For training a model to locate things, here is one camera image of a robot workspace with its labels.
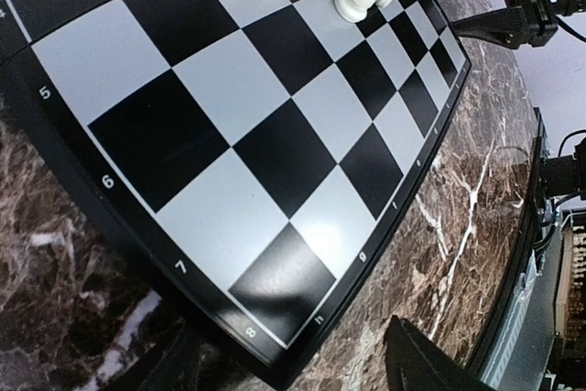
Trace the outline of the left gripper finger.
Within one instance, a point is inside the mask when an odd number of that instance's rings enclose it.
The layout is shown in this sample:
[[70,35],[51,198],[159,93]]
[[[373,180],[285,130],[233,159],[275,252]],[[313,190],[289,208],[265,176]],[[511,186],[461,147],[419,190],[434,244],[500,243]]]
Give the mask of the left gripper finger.
[[393,315],[385,332],[389,390],[490,391],[492,387],[456,365],[409,320]]

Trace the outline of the black grey chessboard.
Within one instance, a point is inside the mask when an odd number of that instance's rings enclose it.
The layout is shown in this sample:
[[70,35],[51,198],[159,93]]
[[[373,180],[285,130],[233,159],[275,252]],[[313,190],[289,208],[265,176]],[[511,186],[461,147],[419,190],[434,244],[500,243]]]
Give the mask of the black grey chessboard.
[[1,0],[1,90],[103,233],[289,387],[385,250],[470,62],[436,0]]

